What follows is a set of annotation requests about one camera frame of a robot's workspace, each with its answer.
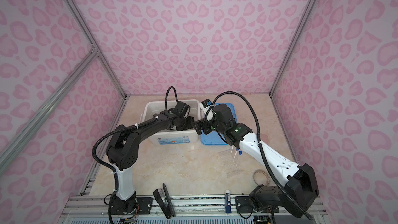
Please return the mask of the clear acrylic test tube rack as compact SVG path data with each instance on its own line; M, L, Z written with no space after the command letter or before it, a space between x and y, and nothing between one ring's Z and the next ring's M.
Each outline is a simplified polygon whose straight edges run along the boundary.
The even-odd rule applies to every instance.
M235 166L234 158L230 158L230 150L224 150L219 153L219 159L224 168L227 178L237 176L241 173L240 169Z

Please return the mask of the white plastic storage bin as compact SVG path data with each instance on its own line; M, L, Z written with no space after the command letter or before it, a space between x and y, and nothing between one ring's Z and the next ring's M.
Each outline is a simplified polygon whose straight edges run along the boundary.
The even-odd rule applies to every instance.
M194 117L194 120L200 120L203 118L202 110L200 108L200 102L198 100L183 100L183 102L190 106L190 117ZM164 110L164 105L165 103L161 101L147 103L140 121L147 121L151 119L153 115L159 114L161 111ZM201 137L194 129L188 129L185 131L163 130L150 136L148 139L155 145L172 145L196 143L201 140Z

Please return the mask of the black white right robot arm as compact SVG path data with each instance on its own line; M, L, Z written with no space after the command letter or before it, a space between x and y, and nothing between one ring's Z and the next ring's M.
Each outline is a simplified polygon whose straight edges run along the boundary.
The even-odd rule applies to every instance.
M269 173L275 186L258 185L248 195L248 208L263 212L273 207L283 207L296 218L303 216L314 220L309 208L319 196L314 169L293 162L265 142L243 123L236 121L226 104L213 105L210 100L200 103L203 118L194 122L198 134L216 132L223 141L245 154L250 155Z

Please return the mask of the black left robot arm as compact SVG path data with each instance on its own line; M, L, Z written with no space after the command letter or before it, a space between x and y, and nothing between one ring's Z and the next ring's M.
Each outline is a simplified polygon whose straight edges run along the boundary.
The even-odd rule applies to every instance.
M138 159L141 142L164 130L184 131L191 129L194 117L189 114L190 106L178 101L175 107L165 109L153 115L147 121L128 127L118 126L93 145L93 159L111 169L114 175L115 188L110 195L107 211L111 223L113 222L113 215L138 214L140 205L136 199L136 190L132 183L132 166ZM111 138L106 148L109 161L105 162L98 157L97 148L108 137Z

